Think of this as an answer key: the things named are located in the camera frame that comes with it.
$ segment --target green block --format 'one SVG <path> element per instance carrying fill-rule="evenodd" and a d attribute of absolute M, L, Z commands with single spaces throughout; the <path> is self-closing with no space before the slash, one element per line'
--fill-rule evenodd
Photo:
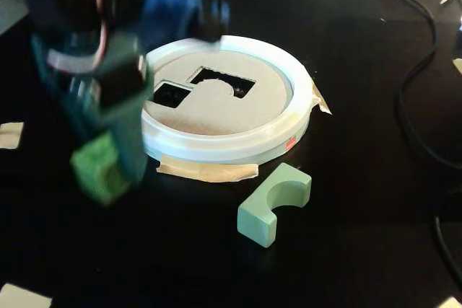
<path fill-rule="evenodd" d="M 95 138 L 72 154 L 71 164 L 83 191 L 104 206 L 128 190 L 110 133 Z"/>
<path fill-rule="evenodd" d="M 282 163 L 240 204 L 237 230 L 262 247 L 276 239 L 277 217 L 272 209 L 279 206 L 304 207 L 310 199 L 311 177 Z"/>

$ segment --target black cable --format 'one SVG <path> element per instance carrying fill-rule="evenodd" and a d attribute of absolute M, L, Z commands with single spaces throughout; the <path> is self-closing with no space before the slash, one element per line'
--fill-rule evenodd
<path fill-rule="evenodd" d="M 440 213 L 444 204 L 447 202 L 449 198 L 459 193 L 462 193 L 462 186 L 457 187 L 456 189 L 449 190 L 449 192 L 446 193 L 436 204 L 435 211 L 432 216 L 432 231 L 433 236 L 435 238 L 435 243 L 440 252 L 441 258 L 443 259 L 443 262 L 446 264 L 449 273 L 452 275 L 459 289 L 462 290 L 462 271 L 458 267 L 457 262 L 454 260 L 454 257 L 452 256 L 448 248 L 448 245 L 444 240 L 440 222 Z"/>
<path fill-rule="evenodd" d="M 406 110 L 406 106 L 404 104 L 404 91 L 406 90 L 406 87 L 409 85 L 409 83 L 414 79 L 414 77 L 418 75 L 432 61 L 437 49 L 437 30 L 432 13 L 425 5 L 423 5 L 417 0 L 402 1 L 405 1 L 406 4 L 410 5 L 414 10 L 418 11 L 427 20 L 432 36 L 432 43 L 428 52 L 422 57 L 419 63 L 417 63 L 412 69 L 410 69 L 404 75 L 404 78 L 399 85 L 394 103 L 399 125 L 406 137 L 406 140 L 412 146 L 414 146 L 422 155 L 434 160 L 435 162 L 441 164 L 444 167 L 455 170 L 462 170 L 462 163 L 452 162 L 441 157 L 425 143 L 423 138 L 417 133 L 417 130 L 412 124 L 409 114 Z"/>

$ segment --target white paper piece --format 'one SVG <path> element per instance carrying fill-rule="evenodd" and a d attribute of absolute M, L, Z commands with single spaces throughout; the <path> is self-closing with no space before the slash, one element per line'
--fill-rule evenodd
<path fill-rule="evenodd" d="M 0 124 L 0 149 L 16 149 L 21 139 L 24 123 Z"/>
<path fill-rule="evenodd" d="M 439 305 L 438 308 L 462 308 L 462 305 L 454 297 L 450 297 Z"/>
<path fill-rule="evenodd" d="M 5 284 L 0 291 L 0 308 L 49 308 L 51 299 L 34 292 Z"/>

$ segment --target paper scrap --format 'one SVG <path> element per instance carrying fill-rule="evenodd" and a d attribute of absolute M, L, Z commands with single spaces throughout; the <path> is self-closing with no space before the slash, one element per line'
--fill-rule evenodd
<path fill-rule="evenodd" d="M 21 139 L 24 123 L 0 124 L 0 149 L 16 149 Z"/>
<path fill-rule="evenodd" d="M 21 289 L 12 284 L 5 284 L 0 291 L 1 308 L 49 308 L 51 299 L 34 292 Z"/>
<path fill-rule="evenodd" d="M 462 305 L 454 297 L 450 297 L 439 305 L 438 308 L 462 308 Z"/>
<path fill-rule="evenodd" d="M 456 66 L 456 68 L 459 70 L 459 72 L 462 73 L 462 58 L 454 59 L 453 64 Z"/>
<path fill-rule="evenodd" d="M 322 112 L 325 112 L 325 113 L 328 113 L 329 115 L 332 115 L 332 112 L 329 109 L 329 106 L 327 105 L 327 102 L 324 100 L 323 95 L 321 94 L 321 92 L 319 92 L 319 89 L 317 88 L 317 86 L 315 85 L 314 82 L 313 82 L 313 94 L 315 95 L 315 97 L 317 97 L 319 99 L 319 101 L 317 102 L 317 104 L 319 105 L 319 109 Z"/>
<path fill-rule="evenodd" d="M 210 164 L 162 156 L 157 172 L 204 182 L 239 182 L 258 176 L 257 164 Z"/>

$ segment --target blue component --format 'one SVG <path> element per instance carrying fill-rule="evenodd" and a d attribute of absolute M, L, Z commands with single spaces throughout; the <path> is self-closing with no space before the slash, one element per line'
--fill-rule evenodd
<path fill-rule="evenodd" d="M 230 6 L 228 3 L 225 3 L 224 1 L 214 1 L 212 4 L 212 14 L 218 18 L 220 15 L 220 12 L 218 11 L 219 5 L 222 6 L 222 11 L 221 11 L 221 18 L 219 18 L 219 21 L 222 25 L 227 26 L 227 24 L 230 22 Z"/>
<path fill-rule="evenodd" d="M 144 51 L 188 38 L 202 22 L 202 0 L 145 0 L 139 22 L 129 28 Z"/>

